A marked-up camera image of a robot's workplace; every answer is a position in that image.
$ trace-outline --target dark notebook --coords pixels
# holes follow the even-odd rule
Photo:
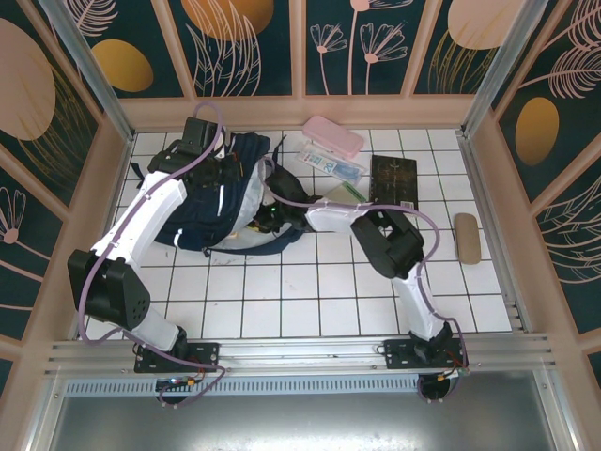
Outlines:
[[[370,202],[411,209],[417,206],[417,162],[406,158],[372,157]]]

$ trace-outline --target black bracket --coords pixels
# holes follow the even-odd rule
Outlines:
[[[443,369],[452,368],[453,358],[446,352],[450,351],[457,360],[461,361],[462,352],[459,338],[450,338],[445,346],[445,352],[433,356],[429,363],[424,362],[415,353],[415,341],[411,338],[386,340],[383,343],[384,358],[388,369]]]
[[[217,365],[219,363],[219,343],[188,343],[186,360],[204,365]],[[139,346],[135,355],[133,371],[139,374],[195,373],[198,368],[176,364]],[[207,373],[215,371],[216,369],[205,369]]]

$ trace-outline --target pink pencil case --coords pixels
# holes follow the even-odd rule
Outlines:
[[[350,160],[363,147],[363,138],[322,116],[313,116],[302,126],[302,134],[330,152]]]

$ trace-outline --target white tiled floor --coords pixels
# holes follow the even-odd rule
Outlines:
[[[482,227],[466,167],[452,130],[358,130],[365,144],[357,161],[367,168],[358,190],[369,197],[369,162],[374,153],[418,162],[419,208],[441,229],[441,244],[426,265],[426,280],[440,313],[454,316],[467,333],[511,331],[491,255],[480,230],[483,261],[461,265],[456,258],[453,219],[472,213]],[[281,131],[261,132],[273,149]],[[295,159],[300,131],[284,131],[284,166],[300,178],[309,194],[325,194],[336,179]],[[149,156],[180,133],[141,133],[132,160],[143,170]],[[137,192],[130,171],[117,217]],[[417,222],[430,249],[434,232]],[[153,243],[142,262],[142,279],[153,306],[191,338],[307,337],[406,334],[403,305],[392,284],[367,262],[354,238],[307,233],[276,256],[232,256],[182,251]],[[90,321],[88,333],[109,330]]]

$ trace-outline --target gold circle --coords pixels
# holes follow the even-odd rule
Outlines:
[[[267,28],[273,17],[273,0],[181,0],[190,20],[206,35],[219,40],[242,40],[247,35],[236,24],[230,3],[241,21],[248,19],[256,35]]]
[[[535,97],[524,105],[516,125],[516,151],[528,166],[542,162],[555,145],[560,115],[552,101]]]
[[[92,47],[111,86],[127,92],[144,91],[154,76],[146,57],[134,46],[118,39],[107,39]]]
[[[523,3],[523,0],[453,0],[449,8],[449,35],[465,49],[495,49],[503,44]]]
[[[0,19],[0,130],[31,141],[54,117],[53,69],[36,42],[15,24]]]

